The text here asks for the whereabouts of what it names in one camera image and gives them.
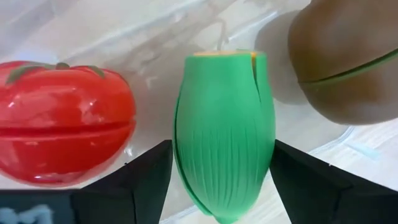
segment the toy tomato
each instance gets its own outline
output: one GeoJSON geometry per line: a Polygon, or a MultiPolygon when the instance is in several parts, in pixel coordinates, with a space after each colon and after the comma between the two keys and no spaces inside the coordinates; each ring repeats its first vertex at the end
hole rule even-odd
{"type": "Polygon", "coordinates": [[[87,180],[117,158],[135,113],[129,85],[110,70],[0,64],[0,170],[32,185],[87,180]]]}

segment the white surface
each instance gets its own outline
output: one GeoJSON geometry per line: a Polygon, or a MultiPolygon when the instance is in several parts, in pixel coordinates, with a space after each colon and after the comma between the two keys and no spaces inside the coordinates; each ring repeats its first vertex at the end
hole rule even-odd
{"type": "MultiPolygon", "coordinates": [[[[296,10],[308,3],[309,0],[7,0],[0,2],[0,61],[95,64],[126,78],[137,101],[138,127],[130,146],[101,175],[104,176],[161,140],[171,138],[185,56],[216,48],[265,51],[275,98],[277,138],[309,152],[347,131],[341,139],[311,153],[398,189],[391,172],[397,164],[394,146],[398,141],[398,121],[355,129],[333,124],[308,104],[297,85],[287,55],[287,31],[296,10]]],[[[26,187],[29,186],[0,177],[0,188],[26,187]]],[[[189,210],[192,205],[174,167],[163,222],[213,222],[195,208],[189,210]]],[[[239,223],[289,223],[271,178],[264,182],[256,206],[239,223]]]]}

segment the toy fruit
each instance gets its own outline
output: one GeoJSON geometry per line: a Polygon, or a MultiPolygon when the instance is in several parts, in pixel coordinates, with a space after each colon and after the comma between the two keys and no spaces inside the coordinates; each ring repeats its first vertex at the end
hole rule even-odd
{"type": "Polygon", "coordinates": [[[252,207],[274,141],[264,54],[210,52],[186,59],[175,112],[175,160],[203,213],[232,223],[252,207]]]}
{"type": "Polygon", "coordinates": [[[60,187],[109,166],[132,134],[134,98],[123,78],[93,66],[0,64],[0,170],[60,187]]]}
{"type": "Polygon", "coordinates": [[[342,124],[398,117],[398,1],[312,1],[290,27],[298,81],[323,116],[342,124]]]}

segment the toy kiwi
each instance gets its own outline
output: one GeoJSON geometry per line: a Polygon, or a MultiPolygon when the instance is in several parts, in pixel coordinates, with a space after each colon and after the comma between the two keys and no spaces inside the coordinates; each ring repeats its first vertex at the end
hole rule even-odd
{"type": "Polygon", "coordinates": [[[298,82],[341,124],[398,117],[398,1],[313,0],[289,30],[298,82]]]}
{"type": "Polygon", "coordinates": [[[229,224],[256,201],[271,162],[275,115],[266,56],[246,51],[187,57],[174,154],[200,210],[229,224]]]}

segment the green toy corn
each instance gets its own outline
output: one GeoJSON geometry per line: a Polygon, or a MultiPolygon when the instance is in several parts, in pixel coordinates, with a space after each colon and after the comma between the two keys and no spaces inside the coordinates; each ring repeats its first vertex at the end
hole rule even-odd
{"type": "Polygon", "coordinates": [[[266,56],[187,57],[173,138],[178,171],[199,209],[222,224],[240,219],[259,195],[274,150],[266,56]]]}

